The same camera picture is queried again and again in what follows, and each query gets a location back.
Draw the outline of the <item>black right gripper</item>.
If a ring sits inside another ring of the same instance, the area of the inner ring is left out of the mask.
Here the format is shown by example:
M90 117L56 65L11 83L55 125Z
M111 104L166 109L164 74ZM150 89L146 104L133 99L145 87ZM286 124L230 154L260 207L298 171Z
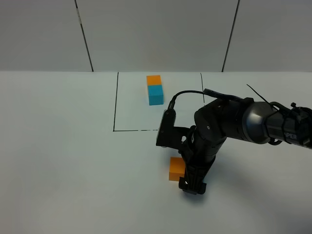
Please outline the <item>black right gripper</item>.
M179 178L178 183L181 190L192 195L203 195L206 192L204 178L225 140L222 137L217 141L208 141L195 126L190 128L179 150L185 164L184 176Z

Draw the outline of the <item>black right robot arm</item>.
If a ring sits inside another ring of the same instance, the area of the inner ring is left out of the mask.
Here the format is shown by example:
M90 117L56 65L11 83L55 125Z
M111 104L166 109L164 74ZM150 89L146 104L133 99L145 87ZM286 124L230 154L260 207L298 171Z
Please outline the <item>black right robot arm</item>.
M216 154L227 138L255 144L278 145L281 142L310 149L312 147L312 111L295 103L286 108L278 102L221 100L195 112L195 125L190 128L182 153L185 174L179 188L190 194L204 194L204 178Z

